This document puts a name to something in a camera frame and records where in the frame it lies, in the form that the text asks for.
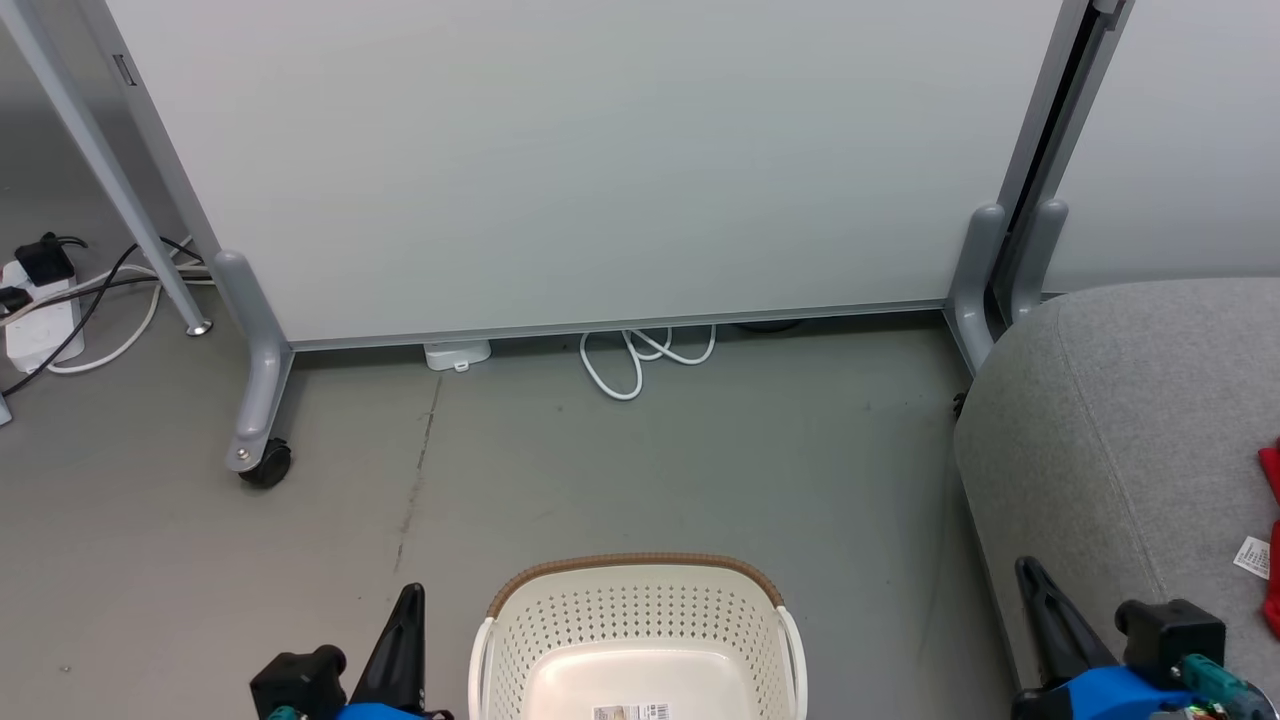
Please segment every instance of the white cable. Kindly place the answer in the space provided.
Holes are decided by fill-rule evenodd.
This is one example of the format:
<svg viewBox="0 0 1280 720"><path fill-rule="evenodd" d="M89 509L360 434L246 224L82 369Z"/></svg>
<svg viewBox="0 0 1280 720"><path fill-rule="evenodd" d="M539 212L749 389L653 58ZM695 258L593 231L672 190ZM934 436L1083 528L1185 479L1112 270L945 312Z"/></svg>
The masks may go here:
<svg viewBox="0 0 1280 720"><path fill-rule="evenodd" d="M120 355L124 355L124 351L133 347L133 343L137 342L140 337L142 337L142 332L146 331L147 327L151 324L151 318L156 316L156 306L160 305L160 290L161 290L160 286L156 286L151 291L151 306L147 307L147 315L146 318L142 318L142 324L138 325L138 329L133 331L133 334L129 336L129 340L124 341L124 345L116 347L114 352L111 352L110 355L104 355L102 357L99 357L92 363L76 365L73 368L59 368L58 365L50 365L45 369L49 370L50 373L54 373L55 375L74 375L77 373L87 373L90 370L96 370L97 368L106 365L111 360L115 360Z"/></svg>
<svg viewBox="0 0 1280 720"><path fill-rule="evenodd" d="M582 359L582 366L586 368L586 373L591 375L593 380L595 380L595 386L602 391L604 391L604 395L608 395L613 400L634 400L636 396L640 395L640 389L644 388L644 370L640 368L641 361L648 363L650 360L657 360L666 355L667 357L671 357L672 360L680 363L681 365L701 365L703 363L707 361L708 357L712 356L712 351L716 350L716 325L712 325L712 336L710 340L707 341L707 350L699 357L685 357L682 355L677 355L671 351L671 328L667 328L667 342L662 345L658 345L657 341L654 341L652 337L644 334L640 331L631 331L631 329L622 331L622 342L626 343L627 354L631 356L631 365L636 370L636 387L631 392L617 392L616 389L604 384L604 380L600 379L599 373L595 372L595 366L591 365L591 361L586 356L586 338L590 337L590 334L591 333L582 333L582 338L577 343L577 355L579 357ZM653 355L641 354L639 350L636 350L635 342L632 342L631 340L632 334L640 336L640 340L648 342L649 346L653 347L657 352L654 352Z"/></svg>
<svg viewBox="0 0 1280 720"><path fill-rule="evenodd" d="M183 247L186 247L188 242L191 242L191 236L189 234L182 242L179 242L179 245L182 245ZM173 249L173 250L169 251L169 258L173 258L177 254L178 254L178 249ZM156 274L155 270L152 270L151 268L142 268L142 266L138 266L138 265L132 265L129 268L133 269L133 270L136 270L136 272L140 272L142 274L146 274L146 275L155 275ZM196 260L192 260L189 263L183 263L182 265L178 265L178 270L205 270L205 269L206 268L204 265L201 265ZM88 283L81 283L81 286L90 284L90 283L96 282L96 281L104 281L104 279L106 279L106 275L108 275L108 273L102 273L101 275L99 275L93 281L88 281ZM186 281L186 283L187 284L214 284L210 281ZM54 373L55 375L76 375L78 373L87 373L90 370L96 370L96 369L101 368L102 365L106 365L111 360L115 360L120 355L124 355L125 351L128 351L131 347L133 347L133 343L138 342L138 338L142 337L142 333L146 332L146 329L148 327L151 327L151 320L152 320L152 318L156 316L156 307L160 306L160 291L163 291L163 290L164 290L164 287L161 287L160 284L156 284L151 290L151 306L147 307L147 314L146 314L145 318L142 318L142 324L138 325L138 329L133 331L133 334L129 336L129 340L124 341L124 345L122 345L120 347L116 347L110 354L104 355L102 357L99 357L97 360L93 360L92 363L86 363L83 365L74 365L74 366L70 366L70 368L59 368L58 365L49 365L49 368L46 368L46 370L49 370L50 373Z"/></svg>
<svg viewBox="0 0 1280 720"><path fill-rule="evenodd" d="M192 241L192 236L188 234L187 237L182 238L182 242L179 242L178 245L186 247L187 243L189 243L191 241ZM178 249L177 247L169 251L169 256L170 258L173 258L177 254L178 254ZM182 265L177 265L177 268L178 268L179 273L184 272L184 270L186 272L193 272L193 273L195 272L209 272L209 269L206 266L201 265L196 260L192 260L189 263L183 263ZM120 269L118 270L116 274L119 274L119 273L122 273L124 270L133 270L134 273L140 273L140 274L143 274L143 275L157 277L155 270L152 270L151 268L142 266L142 265L120 265ZM26 307L22 307L20 310L10 313L9 315L5 315L3 320L0 320L0 328L4 328L6 325L12 325L13 323L15 323L15 322L20 320L23 316L26 316L28 313L33 313L33 311L36 311L36 310L38 310L41 307L51 307L52 305L56 305L56 302L51 302L51 301L56 301L60 297L64 297L64 296L68 296L68 295L73 295L73 293L76 293L78 291L82 291L82 290L84 290L87 287L93 286L97 282L105 281L108 274L110 274L110 273L109 272L108 273L102 273L102 274L100 274L100 275L97 275L97 277L95 277L92 279L87 279L87 281L84 281L82 283L78 283L78 284L74 284L74 286L72 286L72 287L69 287L67 290L60 290L60 291L58 291L58 292L55 292L55 293L52 293L52 295L50 295L47 297L42 297L40 300L40 302L32 302L31 305L27 305ZM187 284L214 284L214 283L209 282L209 281L204 281L204 282L200 282L200 281L187 281Z"/></svg>

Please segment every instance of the gray floor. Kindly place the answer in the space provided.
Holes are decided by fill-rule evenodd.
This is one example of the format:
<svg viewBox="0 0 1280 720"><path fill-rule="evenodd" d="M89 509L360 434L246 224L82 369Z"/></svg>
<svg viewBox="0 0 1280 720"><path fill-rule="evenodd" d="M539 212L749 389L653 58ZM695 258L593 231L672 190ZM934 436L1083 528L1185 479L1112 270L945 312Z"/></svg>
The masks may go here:
<svg viewBox="0 0 1280 720"><path fill-rule="evenodd" d="M294 469L256 492L221 468L243 342L198 297L209 337L184 337L165 302L122 360L13 398L5 715L250 717L250 676L320 643L347 651L349 688L417 580L429 703L462 717L470 642L509 575L639 550L727 553L771 575L805 638L812 717L1007 712L948 470L965 378L941 324L726 333L703 366L646 365L631 404L590 384L571 341L503 343L466 374L431 373L412 348L305 356L282 419ZM128 332L142 300L109 301L91 350ZM609 346L600 366L622 384Z"/></svg>

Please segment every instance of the label on basket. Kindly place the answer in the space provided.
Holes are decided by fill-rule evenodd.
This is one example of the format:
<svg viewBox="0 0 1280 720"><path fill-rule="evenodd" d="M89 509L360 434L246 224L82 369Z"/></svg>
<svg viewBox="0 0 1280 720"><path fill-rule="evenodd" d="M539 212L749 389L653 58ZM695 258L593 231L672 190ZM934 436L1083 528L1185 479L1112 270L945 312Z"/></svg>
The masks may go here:
<svg viewBox="0 0 1280 720"><path fill-rule="evenodd" d="M591 720L671 720L671 705L605 705L596 707Z"/></svg>

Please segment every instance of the whiteboard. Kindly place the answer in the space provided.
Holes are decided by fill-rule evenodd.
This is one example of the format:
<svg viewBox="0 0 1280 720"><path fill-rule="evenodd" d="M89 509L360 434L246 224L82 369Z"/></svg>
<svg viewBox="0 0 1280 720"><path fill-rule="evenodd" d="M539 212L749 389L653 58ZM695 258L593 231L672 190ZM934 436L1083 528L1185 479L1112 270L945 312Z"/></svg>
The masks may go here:
<svg viewBox="0 0 1280 720"><path fill-rule="evenodd" d="M1144 0L1057 196L1044 288L1280 274L1280 3Z"/></svg>
<svg viewBox="0 0 1280 720"><path fill-rule="evenodd" d="M294 342L942 299L1057 5L108 0Z"/></svg>

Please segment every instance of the basket handle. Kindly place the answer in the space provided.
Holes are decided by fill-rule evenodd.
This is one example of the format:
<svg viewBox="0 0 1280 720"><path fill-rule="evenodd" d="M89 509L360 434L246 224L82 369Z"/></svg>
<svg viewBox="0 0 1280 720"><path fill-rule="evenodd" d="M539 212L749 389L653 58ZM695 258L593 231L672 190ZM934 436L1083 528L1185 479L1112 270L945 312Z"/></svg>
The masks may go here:
<svg viewBox="0 0 1280 720"><path fill-rule="evenodd" d="M489 634L493 632L493 618L485 618L476 630L476 642L471 646L471 666L467 669L467 715L471 720L484 720L480 703L484 700L484 664L489 653Z"/></svg>
<svg viewBox="0 0 1280 720"><path fill-rule="evenodd" d="M787 651L791 652L791 687L796 693L795 720L805 720L809 714L809 669L804 660L804 643L800 642L800 628L787 612L787 609L778 606L778 616L782 618L782 628L787 634Z"/></svg>

